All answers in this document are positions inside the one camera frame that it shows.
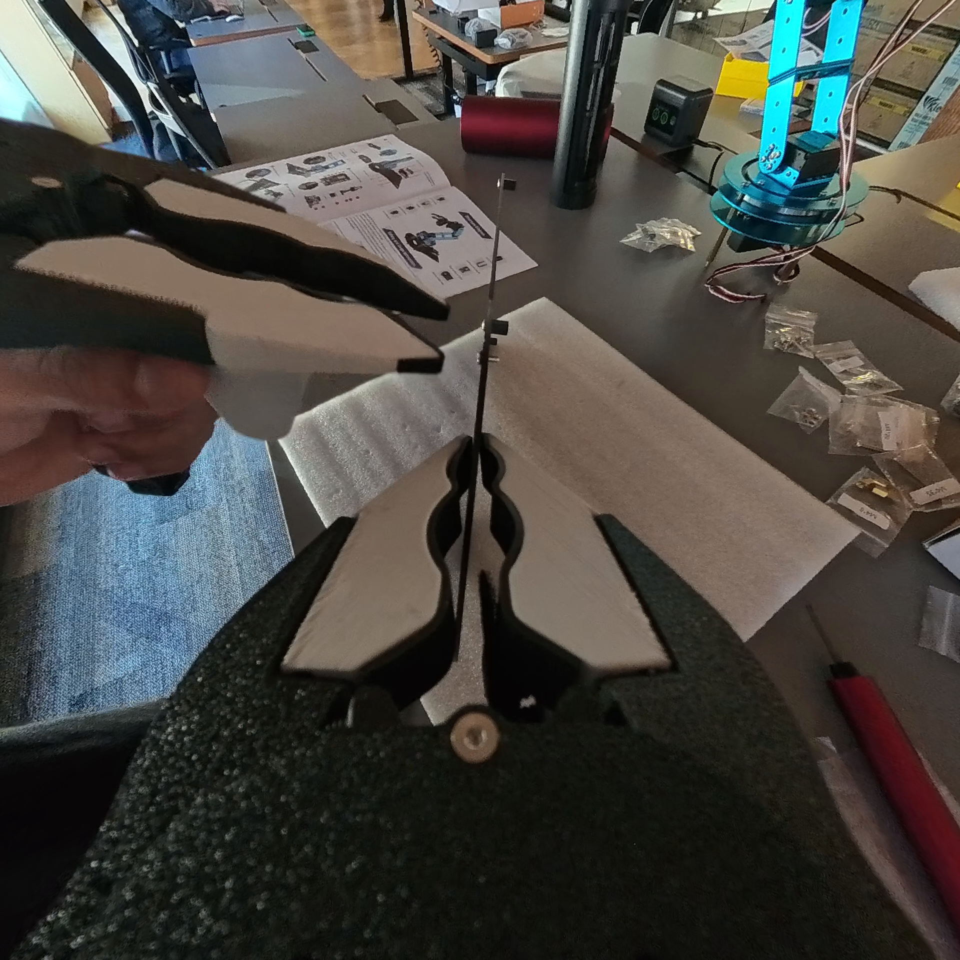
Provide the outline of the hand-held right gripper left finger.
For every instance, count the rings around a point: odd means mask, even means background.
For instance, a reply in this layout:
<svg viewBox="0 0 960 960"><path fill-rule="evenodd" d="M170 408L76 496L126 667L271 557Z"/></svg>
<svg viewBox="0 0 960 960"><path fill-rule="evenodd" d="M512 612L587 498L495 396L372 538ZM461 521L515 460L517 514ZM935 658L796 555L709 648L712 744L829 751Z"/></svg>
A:
<svg viewBox="0 0 960 960"><path fill-rule="evenodd" d="M385 690L408 707L457 650L447 557L462 534L470 437L454 438L356 516L281 662L286 674Z"/></svg>

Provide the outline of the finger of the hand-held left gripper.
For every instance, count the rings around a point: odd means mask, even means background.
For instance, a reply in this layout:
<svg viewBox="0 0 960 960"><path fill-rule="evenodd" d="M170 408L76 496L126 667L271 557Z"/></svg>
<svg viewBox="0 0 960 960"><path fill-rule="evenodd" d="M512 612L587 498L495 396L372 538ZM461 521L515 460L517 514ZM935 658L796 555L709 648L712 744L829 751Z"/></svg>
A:
<svg viewBox="0 0 960 960"><path fill-rule="evenodd" d="M205 270L132 237L6 251L3 349L105 348L206 366L208 401L250 438L285 437L312 378L326 402L385 375L436 375L445 363L388 311Z"/></svg>
<svg viewBox="0 0 960 960"><path fill-rule="evenodd" d="M126 217L136 232L214 273L281 282L331 303L450 316L445 300L386 261L281 209L161 178L126 186Z"/></svg>

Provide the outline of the light grey neighbouring desk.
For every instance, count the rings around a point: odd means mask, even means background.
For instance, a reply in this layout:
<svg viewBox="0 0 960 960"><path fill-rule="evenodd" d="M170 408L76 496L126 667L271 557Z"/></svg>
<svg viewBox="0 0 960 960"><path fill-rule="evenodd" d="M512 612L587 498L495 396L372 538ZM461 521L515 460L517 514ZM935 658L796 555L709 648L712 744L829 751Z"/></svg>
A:
<svg viewBox="0 0 960 960"><path fill-rule="evenodd" d="M364 142L436 120L416 103L364 95L323 102L282 97L220 106L214 119L234 166Z"/></svg>
<svg viewBox="0 0 960 960"><path fill-rule="evenodd" d="M211 113L282 98L361 90L357 75L318 36L296 31L234 39L189 53L201 98Z"/></svg>

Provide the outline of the dark grey desk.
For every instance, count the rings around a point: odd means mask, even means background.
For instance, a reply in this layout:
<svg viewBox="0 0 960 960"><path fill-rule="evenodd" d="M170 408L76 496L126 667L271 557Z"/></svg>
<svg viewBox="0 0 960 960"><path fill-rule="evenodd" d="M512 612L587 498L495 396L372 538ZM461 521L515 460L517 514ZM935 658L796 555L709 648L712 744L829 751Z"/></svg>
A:
<svg viewBox="0 0 960 960"><path fill-rule="evenodd" d="M826 500L855 472L854 458L765 413L797 364L760 346L762 317L702 287L701 257L664 249L645 254L619 243L645 214L690 215L710 243L706 195L617 140L606 153L597 198L580 211L553 207L543 160L469 155L452 122L397 137L438 163L450 184L486 215L497 205L500 171L518 186L505 199L506 235L536 267L497 282L495 310L539 299L557 305L679 400L781 472ZM872 558L848 544L750 639L769 676L811 738L853 739L815 667L827 652L803 603L811 603L837 653L874 678L932 770L958 796L958 664L918 646L930 586L958 594L958 581L923 541L957 510L921 511Z"/></svg>

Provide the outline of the white foam sheet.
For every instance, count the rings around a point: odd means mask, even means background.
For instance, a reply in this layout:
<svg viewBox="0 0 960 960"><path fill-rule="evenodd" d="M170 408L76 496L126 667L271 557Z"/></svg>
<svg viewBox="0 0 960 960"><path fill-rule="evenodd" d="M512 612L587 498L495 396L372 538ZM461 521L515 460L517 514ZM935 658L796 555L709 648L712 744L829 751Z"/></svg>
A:
<svg viewBox="0 0 960 960"><path fill-rule="evenodd" d="M546 298L507 316L484 428L614 516L750 638L859 535ZM299 415L280 445L320 519L353 516L474 426L481 332L439 374L390 374Z"/></svg>

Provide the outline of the black office chair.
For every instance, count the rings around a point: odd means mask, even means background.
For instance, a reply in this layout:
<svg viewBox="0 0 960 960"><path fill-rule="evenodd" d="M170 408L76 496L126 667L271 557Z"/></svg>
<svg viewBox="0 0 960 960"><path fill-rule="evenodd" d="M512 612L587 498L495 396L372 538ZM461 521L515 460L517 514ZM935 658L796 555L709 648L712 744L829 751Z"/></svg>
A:
<svg viewBox="0 0 960 960"><path fill-rule="evenodd" d="M167 70L164 52L139 44L106 5L98 2L126 49L138 78L134 82L66 1L40 1L38 5L122 103L150 158L163 158L158 131L164 129L175 155L188 166L217 170L231 164L220 129L209 111L186 94L187 87L195 87L196 83Z"/></svg>

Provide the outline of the open instruction booklet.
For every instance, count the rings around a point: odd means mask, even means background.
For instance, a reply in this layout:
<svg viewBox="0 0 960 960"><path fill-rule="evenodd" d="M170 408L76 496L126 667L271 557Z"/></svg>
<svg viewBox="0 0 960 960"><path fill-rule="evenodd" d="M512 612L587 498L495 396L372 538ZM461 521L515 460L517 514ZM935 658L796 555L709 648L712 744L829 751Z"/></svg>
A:
<svg viewBox="0 0 960 960"><path fill-rule="evenodd" d="M426 153L392 134L274 161L217 179L383 258L440 299L503 280L536 261L449 181Z"/></svg>

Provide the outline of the wooden table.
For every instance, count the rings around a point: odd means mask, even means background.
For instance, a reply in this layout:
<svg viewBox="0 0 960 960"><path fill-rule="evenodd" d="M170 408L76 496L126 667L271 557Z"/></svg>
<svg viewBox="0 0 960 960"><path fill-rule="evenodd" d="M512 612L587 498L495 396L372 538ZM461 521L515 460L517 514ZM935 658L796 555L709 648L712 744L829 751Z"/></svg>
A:
<svg viewBox="0 0 960 960"><path fill-rule="evenodd" d="M478 85L497 80L501 71L534 53L566 47L568 38L548 37L537 26L528 28L530 44L515 50L478 46L460 27L453 14L435 7L417 7L409 14L423 31L427 44L438 58L438 76L441 83L443 118L454 114L460 95L477 94Z"/></svg>

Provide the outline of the small bag with brass parts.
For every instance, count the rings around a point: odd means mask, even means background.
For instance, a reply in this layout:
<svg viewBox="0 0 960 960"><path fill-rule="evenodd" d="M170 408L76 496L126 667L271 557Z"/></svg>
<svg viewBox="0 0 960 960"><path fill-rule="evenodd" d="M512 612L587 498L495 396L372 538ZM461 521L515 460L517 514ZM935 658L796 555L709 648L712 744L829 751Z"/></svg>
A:
<svg viewBox="0 0 960 960"><path fill-rule="evenodd" d="M856 527L852 543L871 558L882 556L914 512L891 481L867 466L851 475L825 504Z"/></svg>

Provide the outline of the small grey labelled bag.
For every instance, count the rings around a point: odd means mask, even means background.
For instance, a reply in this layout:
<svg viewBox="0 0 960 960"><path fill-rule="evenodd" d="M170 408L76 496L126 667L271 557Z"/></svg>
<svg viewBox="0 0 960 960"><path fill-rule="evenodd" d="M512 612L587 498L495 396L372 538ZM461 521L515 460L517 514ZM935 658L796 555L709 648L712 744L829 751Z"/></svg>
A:
<svg viewBox="0 0 960 960"><path fill-rule="evenodd" d="M959 663L959 595L931 585L922 610L918 646Z"/></svg>

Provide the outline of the tall black cylinder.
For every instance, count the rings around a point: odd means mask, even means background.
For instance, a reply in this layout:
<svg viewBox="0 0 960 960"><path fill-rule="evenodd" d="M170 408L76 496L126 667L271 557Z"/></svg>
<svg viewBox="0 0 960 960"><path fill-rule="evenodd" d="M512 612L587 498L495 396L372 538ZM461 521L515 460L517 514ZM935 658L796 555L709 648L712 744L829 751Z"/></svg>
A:
<svg viewBox="0 0 960 960"><path fill-rule="evenodd" d="M558 209L594 203L629 7L628 1L573 3L550 192Z"/></svg>

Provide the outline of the small bag with black parts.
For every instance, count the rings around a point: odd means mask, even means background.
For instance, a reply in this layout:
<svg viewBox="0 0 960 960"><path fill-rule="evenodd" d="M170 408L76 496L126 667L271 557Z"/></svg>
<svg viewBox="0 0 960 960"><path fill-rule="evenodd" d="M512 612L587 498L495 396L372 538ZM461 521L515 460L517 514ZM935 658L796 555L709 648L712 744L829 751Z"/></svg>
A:
<svg viewBox="0 0 960 960"><path fill-rule="evenodd" d="M695 239L701 235L697 227L675 218L657 218L638 222L620 244L644 253L664 248L695 252Z"/></svg>

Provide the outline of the person's black clothing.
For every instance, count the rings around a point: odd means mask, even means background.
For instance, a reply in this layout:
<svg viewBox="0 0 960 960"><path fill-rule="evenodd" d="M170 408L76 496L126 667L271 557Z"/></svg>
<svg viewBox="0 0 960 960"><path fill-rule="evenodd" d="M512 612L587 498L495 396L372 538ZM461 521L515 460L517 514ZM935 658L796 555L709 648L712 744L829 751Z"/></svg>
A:
<svg viewBox="0 0 960 960"><path fill-rule="evenodd" d="M1 730L1 957L48 912L98 833L164 699Z"/></svg>

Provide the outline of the yellow box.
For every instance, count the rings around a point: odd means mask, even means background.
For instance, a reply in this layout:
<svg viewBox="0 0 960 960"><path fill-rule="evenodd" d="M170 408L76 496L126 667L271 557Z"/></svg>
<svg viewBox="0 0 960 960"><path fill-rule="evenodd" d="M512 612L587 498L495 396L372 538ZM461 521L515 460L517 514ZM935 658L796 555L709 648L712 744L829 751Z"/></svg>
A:
<svg viewBox="0 0 960 960"><path fill-rule="evenodd" d="M762 100L766 96L769 62L727 53L714 92L720 97Z"/></svg>

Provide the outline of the red handled screwdriver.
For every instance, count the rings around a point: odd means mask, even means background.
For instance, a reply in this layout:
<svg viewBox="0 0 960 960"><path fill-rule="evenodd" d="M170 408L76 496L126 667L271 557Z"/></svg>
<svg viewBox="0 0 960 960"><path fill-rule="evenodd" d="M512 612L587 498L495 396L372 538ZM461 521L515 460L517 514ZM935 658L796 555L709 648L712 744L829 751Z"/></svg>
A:
<svg viewBox="0 0 960 960"><path fill-rule="evenodd" d="M958 822L879 685L836 652L810 604L805 604L805 610L830 659L831 696L947 917L958 929Z"/></svg>

